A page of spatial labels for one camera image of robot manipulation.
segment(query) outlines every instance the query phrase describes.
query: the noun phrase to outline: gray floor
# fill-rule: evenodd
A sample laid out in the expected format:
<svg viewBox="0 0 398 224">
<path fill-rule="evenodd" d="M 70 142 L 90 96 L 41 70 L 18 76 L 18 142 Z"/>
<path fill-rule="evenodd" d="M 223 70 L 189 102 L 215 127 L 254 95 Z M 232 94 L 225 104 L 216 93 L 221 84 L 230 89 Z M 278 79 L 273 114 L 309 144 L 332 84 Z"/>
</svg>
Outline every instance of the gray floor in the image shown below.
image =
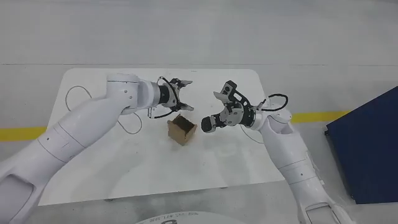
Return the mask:
<svg viewBox="0 0 398 224">
<path fill-rule="evenodd" d="M 398 0 L 0 0 L 0 128 L 46 126 L 73 67 L 251 68 L 294 112 L 353 109 L 397 85 Z M 322 136 L 298 128 L 326 189 L 360 223 L 396 204 L 354 205 Z M 0 143 L 5 159 L 26 142 Z M 285 182 L 53 205 L 29 223 L 134 223 L 182 210 L 297 223 Z"/>
</svg>

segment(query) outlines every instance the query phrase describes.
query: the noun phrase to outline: white table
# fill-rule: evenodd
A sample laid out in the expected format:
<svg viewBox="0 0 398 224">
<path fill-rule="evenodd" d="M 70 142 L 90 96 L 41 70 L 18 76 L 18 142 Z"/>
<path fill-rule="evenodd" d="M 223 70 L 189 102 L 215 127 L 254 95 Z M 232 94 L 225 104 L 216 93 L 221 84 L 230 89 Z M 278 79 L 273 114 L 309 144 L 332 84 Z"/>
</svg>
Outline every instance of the white table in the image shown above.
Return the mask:
<svg viewBox="0 0 398 224">
<path fill-rule="evenodd" d="M 183 116 L 196 124 L 203 117 L 219 113 L 223 105 L 213 96 L 224 83 L 232 80 L 238 91 L 253 103 L 264 98 L 264 92 L 253 70 L 190 69 L 103 69 L 74 68 L 64 74 L 49 126 L 67 113 L 65 94 L 81 85 L 93 97 L 106 91 L 109 73 L 134 73 L 145 80 L 158 76 L 192 80 L 181 99 L 195 108 Z M 71 108 L 88 99 L 83 90 L 75 89 L 68 97 Z M 205 134 L 197 129 L 187 145 L 180 146 L 167 136 L 169 118 L 149 119 L 147 111 L 138 112 L 142 129 L 136 135 L 125 133 L 120 126 L 83 151 L 60 170 L 47 185 L 39 205 L 80 202 L 106 198 L 150 195 L 167 192 L 258 184 L 283 180 L 262 144 L 250 140 L 239 126 L 218 129 Z M 130 131 L 139 127 L 135 115 L 119 119 Z M 261 141 L 258 133 L 248 134 Z"/>
</svg>

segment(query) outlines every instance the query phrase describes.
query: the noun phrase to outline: cardboard box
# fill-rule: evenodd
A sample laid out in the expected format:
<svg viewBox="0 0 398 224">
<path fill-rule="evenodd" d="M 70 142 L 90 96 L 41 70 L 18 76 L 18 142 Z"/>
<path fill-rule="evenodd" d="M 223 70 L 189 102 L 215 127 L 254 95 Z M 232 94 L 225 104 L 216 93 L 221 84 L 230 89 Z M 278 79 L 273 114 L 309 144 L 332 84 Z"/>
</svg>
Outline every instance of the cardboard box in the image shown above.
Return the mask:
<svg viewBox="0 0 398 224">
<path fill-rule="evenodd" d="M 191 123 L 180 114 L 173 121 L 168 120 L 169 137 L 184 146 L 195 133 L 198 125 Z"/>
</svg>

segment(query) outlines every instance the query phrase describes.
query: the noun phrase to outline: yellow floor line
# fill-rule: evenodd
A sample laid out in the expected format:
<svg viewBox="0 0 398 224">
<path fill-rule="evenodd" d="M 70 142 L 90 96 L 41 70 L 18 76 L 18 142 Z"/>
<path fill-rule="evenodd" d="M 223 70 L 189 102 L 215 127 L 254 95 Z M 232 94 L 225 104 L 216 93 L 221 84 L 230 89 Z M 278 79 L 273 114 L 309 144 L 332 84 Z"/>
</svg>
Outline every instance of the yellow floor line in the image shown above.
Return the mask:
<svg viewBox="0 0 398 224">
<path fill-rule="evenodd" d="M 309 123 L 309 122 L 319 122 L 319 121 L 334 121 L 344 115 L 349 113 L 349 111 L 321 111 L 317 113 L 295 113 L 293 114 L 292 123 Z"/>
<path fill-rule="evenodd" d="M 39 137 L 46 129 L 45 126 L 0 129 L 0 142 L 32 140 Z"/>
<path fill-rule="evenodd" d="M 309 123 L 319 121 L 333 121 L 349 111 L 324 111 L 317 113 L 295 113 L 292 123 Z M 38 138 L 47 128 L 45 126 L 27 128 L 3 128 L 0 129 L 0 142 L 26 141 Z"/>
</svg>

